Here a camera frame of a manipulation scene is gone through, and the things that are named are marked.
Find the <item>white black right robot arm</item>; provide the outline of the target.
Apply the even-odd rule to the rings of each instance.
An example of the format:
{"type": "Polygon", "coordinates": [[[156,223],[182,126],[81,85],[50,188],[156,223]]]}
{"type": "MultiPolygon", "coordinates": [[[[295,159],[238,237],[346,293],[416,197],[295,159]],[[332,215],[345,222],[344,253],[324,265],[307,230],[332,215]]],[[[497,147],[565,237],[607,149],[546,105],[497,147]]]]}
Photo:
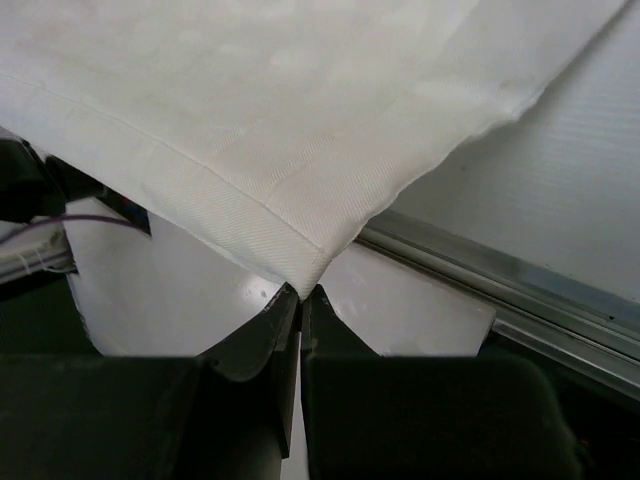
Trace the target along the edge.
{"type": "Polygon", "coordinates": [[[313,479],[580,479],[554,392],[509,358],[384,357],[322,287],[282,286],[191,358],[1,359],[5,479],[276,479],[303,411],[313,479]]]}

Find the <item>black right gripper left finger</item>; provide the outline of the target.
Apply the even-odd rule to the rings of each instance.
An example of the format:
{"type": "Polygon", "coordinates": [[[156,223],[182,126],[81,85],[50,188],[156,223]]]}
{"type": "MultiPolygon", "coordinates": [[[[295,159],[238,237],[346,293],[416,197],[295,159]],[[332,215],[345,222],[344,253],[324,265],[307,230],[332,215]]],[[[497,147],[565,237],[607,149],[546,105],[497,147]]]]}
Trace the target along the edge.
{"type": "Polygon", "coordinates": [[[194,357],[7,355],[5,479],[275,479],[289,455],[299,298],[194,357]]]}

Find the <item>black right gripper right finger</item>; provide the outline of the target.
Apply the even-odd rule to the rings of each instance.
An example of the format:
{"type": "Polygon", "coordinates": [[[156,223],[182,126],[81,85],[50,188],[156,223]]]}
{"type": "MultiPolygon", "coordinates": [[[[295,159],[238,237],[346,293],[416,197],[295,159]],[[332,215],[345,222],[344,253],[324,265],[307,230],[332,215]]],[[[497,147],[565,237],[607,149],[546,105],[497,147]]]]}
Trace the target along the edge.
{"type": "Polygon", "coordinates": [[[580,479],[544,374],[513,357],[382,356],[322,287],[302,306],[301,400],[313,479],[580,479]]]}

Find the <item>white fabric skirt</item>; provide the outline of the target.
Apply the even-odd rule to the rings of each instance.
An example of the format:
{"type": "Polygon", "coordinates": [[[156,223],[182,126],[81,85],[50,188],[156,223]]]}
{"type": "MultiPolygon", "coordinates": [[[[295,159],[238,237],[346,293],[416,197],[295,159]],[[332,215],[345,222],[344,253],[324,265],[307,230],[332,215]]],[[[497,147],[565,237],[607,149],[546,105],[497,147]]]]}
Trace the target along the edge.
{"type": "Polygon", "coordinates": [[[307,296],[619,1],[5,1],[1,124],[307,296]]]}

